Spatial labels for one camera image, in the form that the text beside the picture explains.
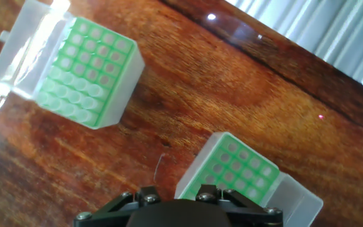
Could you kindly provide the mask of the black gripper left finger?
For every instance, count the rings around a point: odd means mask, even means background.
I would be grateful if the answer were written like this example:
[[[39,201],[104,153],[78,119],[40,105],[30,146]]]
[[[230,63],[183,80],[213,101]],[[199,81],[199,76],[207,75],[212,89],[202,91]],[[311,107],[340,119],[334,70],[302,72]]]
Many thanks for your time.
[[[143,207],[161,202],[155,186],[142,187],[135,193],[122,192],[96,212],[81,212],[73,220],[74,227],[126,226],[131,215]]]

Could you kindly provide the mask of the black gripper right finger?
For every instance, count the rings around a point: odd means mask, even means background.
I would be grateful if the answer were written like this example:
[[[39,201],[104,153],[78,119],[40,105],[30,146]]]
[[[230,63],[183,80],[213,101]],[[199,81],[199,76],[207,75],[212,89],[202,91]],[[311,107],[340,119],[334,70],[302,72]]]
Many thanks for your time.
[[[197,202],[215,205],[231,224],[241,226],[284,226],[283,211],[277,207],[261,207],[235,189],[221,190],[202,184],[195,196]]]

